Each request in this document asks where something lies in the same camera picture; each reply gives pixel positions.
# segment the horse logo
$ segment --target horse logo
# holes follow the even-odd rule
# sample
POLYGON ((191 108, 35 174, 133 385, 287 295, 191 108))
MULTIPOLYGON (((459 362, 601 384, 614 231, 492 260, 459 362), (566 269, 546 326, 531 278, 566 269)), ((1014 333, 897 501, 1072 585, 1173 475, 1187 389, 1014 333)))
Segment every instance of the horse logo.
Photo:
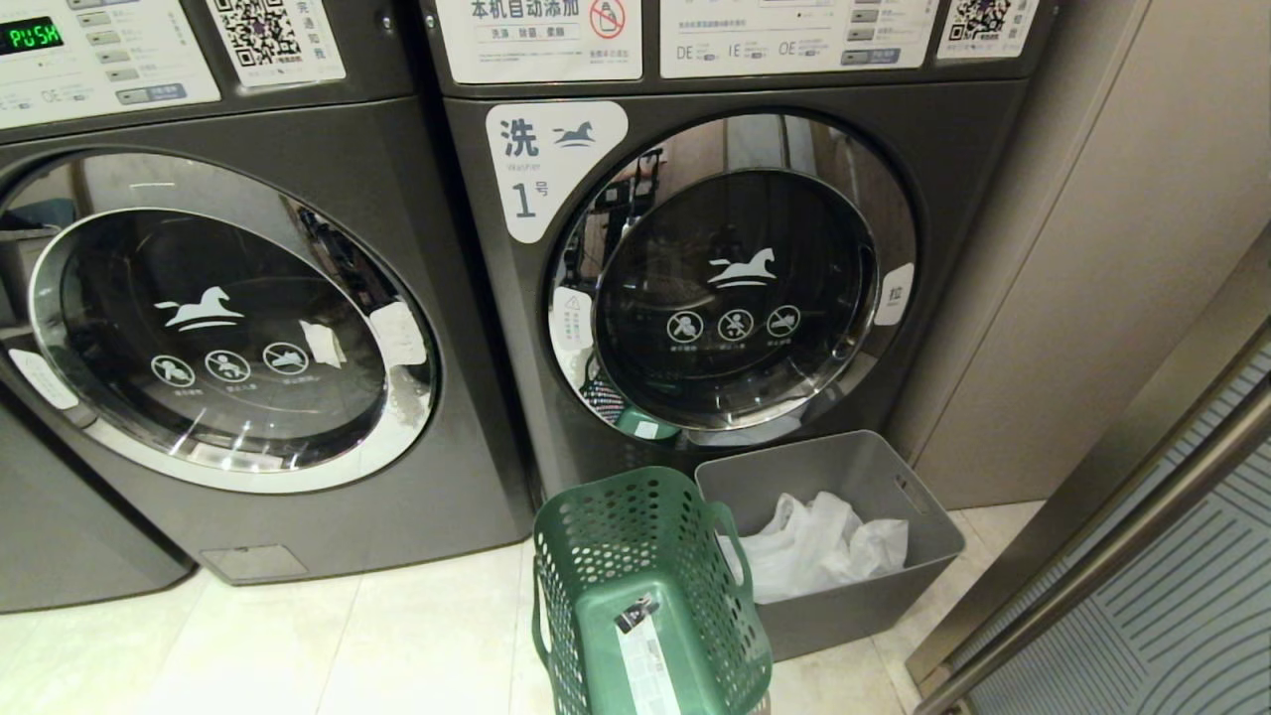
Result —
POLYGON ((733 263, 727 258, 716 258, 710 260, 712 265, 724 265, 719 274, 708 278, 707 282, 718 284, 719 287, 733 287, 738 284, 765 284, 763 279, 755 278, 775 278, 771 272, 768 271, 768 263, 777 259, 777 254, 773 253, 771 248, 760 248, 755 257, 746 262, 733 263))
POLYGON ((578 128, 573 131, 563 128, 554 128, 552 131, 561 135, 555 141, 561 146, 591 146, 596 142, 596 140, 591 137, 591 122, 582 122, 578 124, 578 128))
POLYGON ((170 320, 164 323, 165 328, 173 325, 180 325, 177 328, 180 331, 193 330, 198 328, 210 328, 214 325, 234 325, 238 324, 236 320, 224 320, 217 317, 241 317, 243 312, 235 312, 230 310, 222 302, 229 300, 230 296, 221 290, 221 286, 214 284, 212 287, 203 291, 203 296, 198 302, 187 302, 182 305, 180 302, 173 302, 172 300, 165 300, 164 302, 155 302, 155 307, 170 309, 175 307, 177 314, 172 316, 170 320))

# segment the white plastic bag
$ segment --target white plastic bag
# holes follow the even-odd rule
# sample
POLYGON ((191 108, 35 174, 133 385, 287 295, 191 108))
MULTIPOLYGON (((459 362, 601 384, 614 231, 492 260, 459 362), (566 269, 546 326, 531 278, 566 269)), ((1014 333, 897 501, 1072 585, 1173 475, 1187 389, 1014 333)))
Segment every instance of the white plastic bag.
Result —
MULTIPOLYGON (((852 505, 827 491, 808 505, 783 494, 773 521, 740 541, 755 582, 755 603, 774 603, 900 570, 909 525, 895 519, 862 525, 852 505)), ((741 579, 732 542, 721 537, 719 545, 741 579)))

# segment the green laundry basket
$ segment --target green laundry basket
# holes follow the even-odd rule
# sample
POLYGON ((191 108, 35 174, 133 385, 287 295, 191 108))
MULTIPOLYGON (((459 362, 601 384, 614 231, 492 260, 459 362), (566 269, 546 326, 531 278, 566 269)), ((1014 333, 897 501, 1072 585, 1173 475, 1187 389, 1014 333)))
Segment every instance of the green laundry basket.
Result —
MULTIPOLYGON (((760 705, 773 653, 755 613, 750 565, 742 555, 738 585, 716 541, 717 523, 742 555, 728 508, 705 504, 690 479, 665 467, 571 489, 539 511, 533 631, 557 715, 638 712, 624 660, 624 645, 632 657, 634 641, 620 641, 616 618, 644 597, 656 611, 647 616, 652 624, 641 624, 641 638, 649 638, 649 625, 656 631, 683 715, 746 715, 760 705)), ((652 679, 665 687, 665 677, 652 679)), ((643 683, 641 697, 657 690, 643 683)))

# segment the gray plastic bin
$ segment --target gray plastic bin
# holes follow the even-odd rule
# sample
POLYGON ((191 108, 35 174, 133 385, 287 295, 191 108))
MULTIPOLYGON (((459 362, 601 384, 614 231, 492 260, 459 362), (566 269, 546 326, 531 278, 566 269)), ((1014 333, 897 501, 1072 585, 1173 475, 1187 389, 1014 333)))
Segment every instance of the gray plastic bin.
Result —
POLYGON ((871 432, 714 460, 698 467, 697 480, 707 502, 722 502, 732 511, 742 536, 771 521, 782 493, 811 502, 819 491, 829 491, 867 522, 909 521, 902 571, 758 607, 774 660, 886 631, 966 546, 914 471, 871 432))

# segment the digital display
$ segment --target digital display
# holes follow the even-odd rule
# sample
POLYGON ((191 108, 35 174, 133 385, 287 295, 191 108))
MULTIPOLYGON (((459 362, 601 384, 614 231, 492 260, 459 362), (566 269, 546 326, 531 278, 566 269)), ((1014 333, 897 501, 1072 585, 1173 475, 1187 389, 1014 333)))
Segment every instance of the digital display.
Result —
POLYGON ((62 33, 57 32, 52 18, 31 18, 0 24, 0 56, 62 44, 62 33))

